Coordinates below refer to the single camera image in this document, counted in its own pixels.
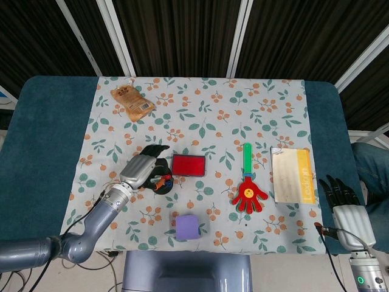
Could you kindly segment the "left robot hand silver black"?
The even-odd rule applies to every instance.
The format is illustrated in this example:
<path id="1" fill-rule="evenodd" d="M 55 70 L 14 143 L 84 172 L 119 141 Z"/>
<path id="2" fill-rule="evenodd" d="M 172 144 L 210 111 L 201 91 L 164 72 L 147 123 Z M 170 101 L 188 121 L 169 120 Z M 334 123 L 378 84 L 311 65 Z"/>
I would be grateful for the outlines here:
<path id="1" fill-rule="evenodd" d="M 173 175 L 165 158 L 159 155 L 168 150 L 168 145 L 147 145 L 135 155 L 120 173 L 121 182 L 132 189 L 150 189 L 158 195 L 165 195 L 173 188 Z"/>

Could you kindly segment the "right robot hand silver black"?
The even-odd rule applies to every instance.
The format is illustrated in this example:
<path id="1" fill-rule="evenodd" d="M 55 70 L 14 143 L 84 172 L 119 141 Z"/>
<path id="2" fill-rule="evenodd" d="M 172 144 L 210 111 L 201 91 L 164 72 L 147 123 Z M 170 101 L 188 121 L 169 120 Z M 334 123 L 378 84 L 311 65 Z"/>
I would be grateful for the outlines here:
<path id="1" fill-rule="evenodd" d="M 341 179 L 326 176 L 320 179 L 328 202 L 334 226 L 317 225 L 318 233 L 340 242 L 347 251 L 369 250 L 376 244 L 373 227 L 367 210 L 355 191 Z"/>

